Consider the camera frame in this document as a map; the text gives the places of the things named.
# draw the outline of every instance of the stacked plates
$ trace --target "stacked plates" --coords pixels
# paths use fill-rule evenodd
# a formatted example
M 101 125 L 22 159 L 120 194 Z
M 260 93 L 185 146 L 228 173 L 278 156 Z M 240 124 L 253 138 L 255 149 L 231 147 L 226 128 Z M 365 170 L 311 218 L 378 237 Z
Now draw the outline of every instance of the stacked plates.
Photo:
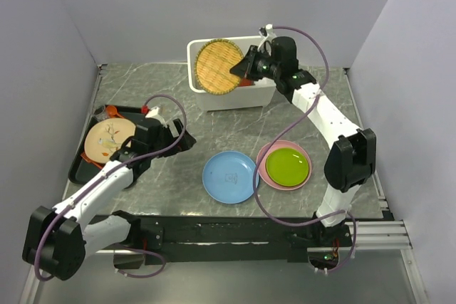
M 264 154 L 269 144 L 264 145 L 256 157 Z M 264 156 L 259 166 L 260 177 L 278 190 L 295 190 L 309 180 L 312 171 L 311 160 L 306 151 L 288 140 L 278 140 Z

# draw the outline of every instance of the black tray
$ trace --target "black tray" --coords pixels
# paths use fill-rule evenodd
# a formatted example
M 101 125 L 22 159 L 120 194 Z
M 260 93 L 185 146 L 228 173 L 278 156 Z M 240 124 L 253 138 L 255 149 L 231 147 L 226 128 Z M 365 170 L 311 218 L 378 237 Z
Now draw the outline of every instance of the black tray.
M 125 119 L 129 119 L 134 124 L 137 124 L 141 119 L 144 118 L 144 115 L 141 113 L 141 108 L 138 107 L 126 107 L 126 106 L 117 106 L 117 111 Z M 84 138 L 81 145 L 79 145 L 76 156 L 73 159 L 73 164 L 71 164 L 70 172 L 68 173 L 68 179 L 70 182 L 75 184 L 85 184 L 90 181 L 100 169 L 97 168 L 94 164 L 87 163 L 82 157 L 81 153 L 84 152 L 84 142 L 86 140 L 88 131 L 97 123 L 98 121 L 93 117 L 90 119 L 87 130 L 85 130 Z

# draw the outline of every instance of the blue plate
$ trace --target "blue plate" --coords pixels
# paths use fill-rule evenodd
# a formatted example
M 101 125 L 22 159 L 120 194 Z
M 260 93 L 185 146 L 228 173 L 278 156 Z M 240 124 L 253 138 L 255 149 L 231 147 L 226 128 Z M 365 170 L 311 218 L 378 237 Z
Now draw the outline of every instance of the blue plate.
M 255 163 L 238 151 L 220 152 L 202 170 L 202 183 L 213 199 L 225 204 L 240 203 L 254 193 Z

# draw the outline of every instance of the red object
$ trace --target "red object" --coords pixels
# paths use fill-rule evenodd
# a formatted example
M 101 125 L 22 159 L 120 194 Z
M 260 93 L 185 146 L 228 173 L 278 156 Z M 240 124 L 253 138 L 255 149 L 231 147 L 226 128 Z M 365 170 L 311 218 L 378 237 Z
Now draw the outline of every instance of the red object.
M 121 117 L 122 119 L 125 119 L 125 117 L 120 115 L 119 112 L 117 111 L 117 108 L 113 105 L 108 105 L 106 107 L 106 111 L 108 112 L 109 117 Z
M 254 81 L 243 78 L 241 83 L 238 85 L 238 87 L 245 87 L 247 85 L 253 85 L 253 84 L 254 84 Z
M 97 168 L 99 169 L 102 169 L 103 167 L 101 165 L 99 165 L 98 163 L 94 162 L 93 160 L 91 160 L 89 157 L 87 157 L 86 153 L 83 152 L 81 153 L 81 157 L 87 162 L 87 163 L 91 163 L 93 165 L 95 165 Z

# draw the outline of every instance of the white plastic container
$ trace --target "white plastic container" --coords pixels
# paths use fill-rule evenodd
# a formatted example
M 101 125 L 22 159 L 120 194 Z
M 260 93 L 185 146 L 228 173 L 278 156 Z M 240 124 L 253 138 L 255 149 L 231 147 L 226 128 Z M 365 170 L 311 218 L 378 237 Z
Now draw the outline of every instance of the white plastic container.
M 250 45 L 258 45 L 261 42 L 261 36 L 230 37 L 226 39 L 235 42 L 244 55 L 249 50 Z M 193 67 L 198 51 L 200 51 L 204 44 L 211 40 L 212 39 L 198 39 L 196 41 L 191 41 L 187 45 L 188 83 L 190 89 L 195 93 L 198 107 L 204 111 L 208 111 L 268 105 L 276 90 L 276 84 L 273 80 L 268 78 L 263 78 L 253 85 L 237 87 L 232 92 L 224 95 L 209 94 L 201 89 L 196 80 Z

